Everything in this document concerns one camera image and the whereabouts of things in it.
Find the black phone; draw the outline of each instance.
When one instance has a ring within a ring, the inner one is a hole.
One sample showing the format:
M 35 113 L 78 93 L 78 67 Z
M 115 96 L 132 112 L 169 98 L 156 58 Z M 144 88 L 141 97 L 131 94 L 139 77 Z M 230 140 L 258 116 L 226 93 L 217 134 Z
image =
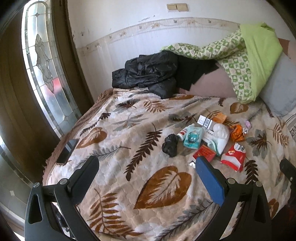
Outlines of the black phone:
M 68 162 L 69 157 L 72 152 L 75 150 L 76 145 L 78 144 L 79 139 L 72 139 L 67 142 L 67 145 L 62 150 L 61 154 L 57 158 L 56 164 L 65 165 Z

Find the patterned fabric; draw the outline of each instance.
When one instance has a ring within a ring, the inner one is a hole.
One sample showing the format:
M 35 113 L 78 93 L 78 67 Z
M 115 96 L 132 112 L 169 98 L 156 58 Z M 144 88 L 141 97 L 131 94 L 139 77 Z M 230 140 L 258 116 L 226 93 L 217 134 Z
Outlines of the patterned fabric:
M 283 117 L 283 121 L 286 123 L 293 140 L 296 141 L 296 107 Z
M 179 143 L 178 155 L 169 158 L 161 144 L 169 134 L 196 123 L 199 115 L 213 118 L 220 112 L 228 115 L 228 126 L 250 121 L 252 128 L 241 142 L 247 157 L 241 173 L 217 157 L 211 164 L 238 183 L 261 181 L 274 217 L 290 196 L 279 163 L 286 157 L 296 165 L 296 143 L 263 102 L 241 104 L 236 98 L 179 94 L 161 100 L 142 90 L 116 89 L 77 133 L 80 141 L 68 163 L 55 165 L 47 184 L 69 178 L 95 155 L 100 168 L 79 210 L 102 241 L 195 240 L 218 206 L 188 165 L 194 150 Z M 231 233 L 239 211 L 238 205 L 223 237 Z
M 177 43 L 165 47 L 164 50 L 188 58 L 217 59 L 231 79 L 239 102 L 248 103 L 254 100 L 248 52 L 240 29 L 208 46 Z

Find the blue gripper pad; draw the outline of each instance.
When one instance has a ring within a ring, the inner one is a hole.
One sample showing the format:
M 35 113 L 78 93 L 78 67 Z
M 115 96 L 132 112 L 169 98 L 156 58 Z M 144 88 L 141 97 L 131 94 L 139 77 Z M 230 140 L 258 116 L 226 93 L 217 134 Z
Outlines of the blue gripper pad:
M 223 186 L 220 184 L 218 179 L 215 177 L 212 166 L 204 157 L 198 157 L 195 162 L 195 170 L 200 176 L 205 188 L 211 196 L 214 203 L 219 204 L 221 207 L 225 200 L 225 192 Z

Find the beige switch cover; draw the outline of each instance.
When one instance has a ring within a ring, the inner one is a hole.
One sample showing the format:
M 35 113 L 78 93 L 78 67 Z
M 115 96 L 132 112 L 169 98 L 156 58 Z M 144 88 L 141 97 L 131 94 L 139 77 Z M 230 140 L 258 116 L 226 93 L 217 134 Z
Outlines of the beige switch cover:
M 167 4 L 167 8 L 168 8 L 169 11 L 177 10 L 177 5 L 175 3 Z
M 176 5 L 179 12 L 188 12 L 187 3 L 177 3 Z

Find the metal bolt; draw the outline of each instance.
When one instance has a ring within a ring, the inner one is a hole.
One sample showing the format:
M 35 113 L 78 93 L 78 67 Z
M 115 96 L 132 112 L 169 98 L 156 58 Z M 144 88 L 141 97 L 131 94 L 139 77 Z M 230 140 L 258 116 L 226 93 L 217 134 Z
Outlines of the metal bolt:
M 68 182 L 68 179 L 66 179 L 66 178 L 63 178 L 62 180 L 60 180 L 60 184 L 62 184 L 62 185 L 64 185 L 64 184 L 66 184 Z
M 259 182 L 259 181 L 257 181 L 255 184 L 256 184 L 257 187 L 262 187 L 262 183 Z
M 235 184 L 235 180 L 234 180 L 233 178 L 229 178 L 229 179 L 227 179 L 227 182 L 228 182 L 229 184 Z
M 40 183 L 34 183 L 34 185 L 33 185 L 34 188 L 37 188 L 39 186 L 40 186 Z

